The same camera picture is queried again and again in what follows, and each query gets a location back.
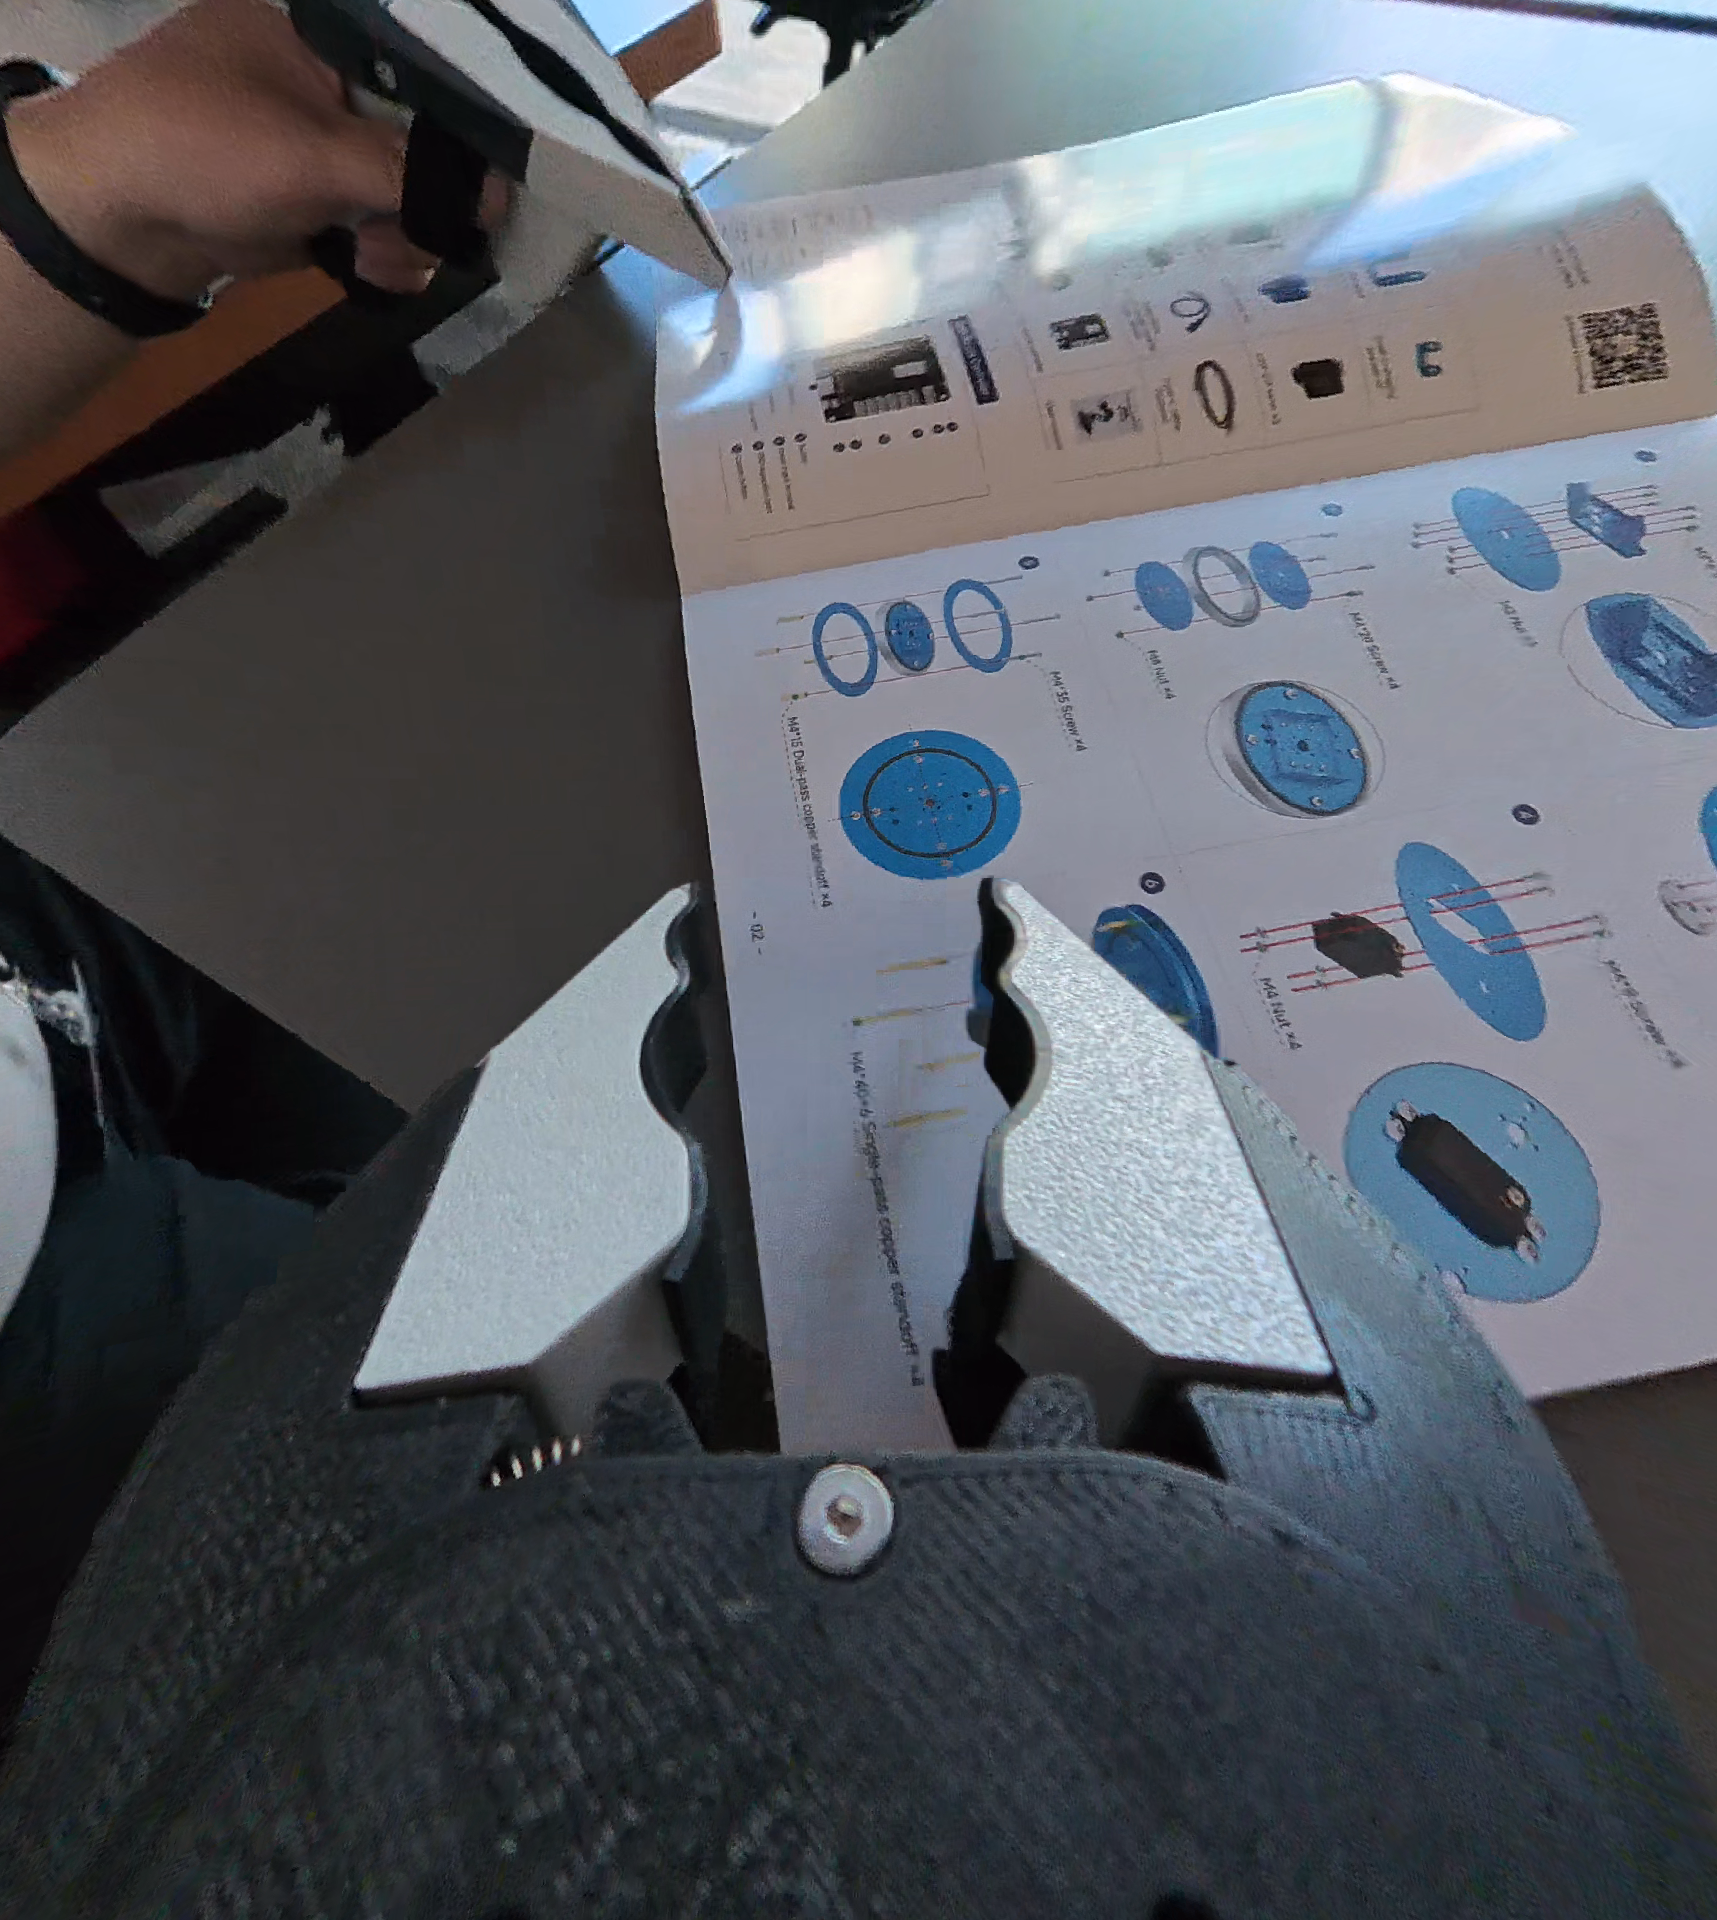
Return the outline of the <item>person's dark trousers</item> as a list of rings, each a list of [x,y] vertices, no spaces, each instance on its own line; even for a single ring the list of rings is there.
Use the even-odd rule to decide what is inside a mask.
[[[52,1068],[54,1199],[0,1332],[0,1464],[127,1451],[202,1348],[403,1126],[0,833],[0,961]]]

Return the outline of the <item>grey desk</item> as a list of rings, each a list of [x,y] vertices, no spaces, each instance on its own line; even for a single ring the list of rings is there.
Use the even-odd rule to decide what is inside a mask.
[[[1586,131],[1717,305],[1717,37],[1431,4],[938,4],[706,189],[934,175],[1414,73]],[[618,253],[0,745],[0,827],[412,1108],[705,870]],[[1717,1366],[1543,1403],[1717,1794]]]

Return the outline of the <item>person's left hand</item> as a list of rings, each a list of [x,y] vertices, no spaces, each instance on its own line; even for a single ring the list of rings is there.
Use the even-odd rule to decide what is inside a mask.
[[[357,112],[273,4],[173,12],[14,107],[9,148],[65,238],[154,295],[295,271],[334,227],[385,294],[420,294],[437,271],[397,218],[402,123]]]

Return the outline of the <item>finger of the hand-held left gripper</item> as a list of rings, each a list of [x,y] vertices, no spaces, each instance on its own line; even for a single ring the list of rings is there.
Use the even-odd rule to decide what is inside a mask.
[[[677,160],[625,67],[574,4],[501,2],[496,172],[561,204],[687,202]]]
[[[434,107],[436,119],[527,204],[711,289],[726,286],[716,227],[571,4],[396,2],[392,21],[415,69],[451,98]]]

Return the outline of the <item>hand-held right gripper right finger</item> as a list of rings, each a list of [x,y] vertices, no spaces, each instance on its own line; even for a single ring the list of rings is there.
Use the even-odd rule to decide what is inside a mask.
[[[1025,885],[978,892],[981,1039],[1007,1108],[969,1236],[969,1435],[1026,1380],[1126,1442],[1192,1383],[1328,1395],[1340,1373],[1221,1061]]]

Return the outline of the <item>black wristband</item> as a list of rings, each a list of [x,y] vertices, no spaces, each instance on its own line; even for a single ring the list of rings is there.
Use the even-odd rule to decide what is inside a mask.
[[[0,236],[45,286],[120,336],[149,341],[186,331],[208,313],[214,288],[193,300],[172,300],[94,259],[48,213],[24,178],[9,146],[8,112],[18,102],[67,83],[67,76],[38,59],[0,61]]]

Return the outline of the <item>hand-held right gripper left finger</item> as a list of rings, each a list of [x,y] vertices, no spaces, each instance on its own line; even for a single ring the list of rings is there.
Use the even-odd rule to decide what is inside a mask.
[[[678,883],[477,1068],[352,1380],[361,1405],[505,1394],[585,1435],[684,1363],[711,1180],[702,894]]]

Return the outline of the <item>white user manual booklet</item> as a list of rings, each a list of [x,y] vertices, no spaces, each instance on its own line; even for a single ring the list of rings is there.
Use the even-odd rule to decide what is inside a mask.
[[[1347,79],[738,200],[656,420],[779,1435],[950,1435],[978,889],[1532,1397],[1717,1361],[1717,338],[1554,117]]]

